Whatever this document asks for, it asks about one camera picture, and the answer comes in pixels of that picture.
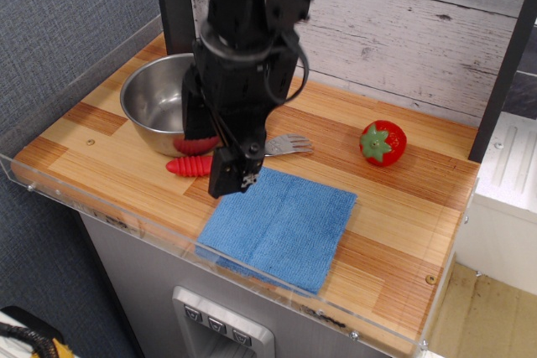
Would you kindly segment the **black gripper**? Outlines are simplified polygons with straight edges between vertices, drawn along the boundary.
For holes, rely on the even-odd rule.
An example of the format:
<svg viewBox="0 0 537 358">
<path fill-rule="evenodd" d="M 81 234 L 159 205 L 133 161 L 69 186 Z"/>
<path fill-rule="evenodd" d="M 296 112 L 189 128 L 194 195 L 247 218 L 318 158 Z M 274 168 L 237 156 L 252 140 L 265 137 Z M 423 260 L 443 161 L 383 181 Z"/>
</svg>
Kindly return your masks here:
<svg viewBox="0 0 537 358">
<path fill-rule="evenodd" d="M 194 44 L 194 62 L 181 87 L 186 140 L 219 138 L 209 194 L 245 193 L 263 166 L 272 111 L 292 99 L 290 82 L 300 59 L 300 37 L 280 34 L 261 47 L 234 49 L 214 34 Z"/>
</svg>

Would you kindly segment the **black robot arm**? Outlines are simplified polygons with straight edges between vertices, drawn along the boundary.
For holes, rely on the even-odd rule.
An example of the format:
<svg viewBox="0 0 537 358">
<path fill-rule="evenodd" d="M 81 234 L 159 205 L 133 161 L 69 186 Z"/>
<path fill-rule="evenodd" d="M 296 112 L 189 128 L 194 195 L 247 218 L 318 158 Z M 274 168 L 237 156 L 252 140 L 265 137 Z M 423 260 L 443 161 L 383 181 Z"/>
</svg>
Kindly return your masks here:
<svg viewBox="0 0 537 358">
<path fill-rule="evenodd" d="M 219 138 L 208 188 L 214 198 L 256 183 L 266 121 L 298 96 L 289 91 L 297 64 L 308 80 L 295 25 L 308 19 L 311 1 L 209 0 L 182 83 L 182 113 L 186 139 Z"/>
</svg>

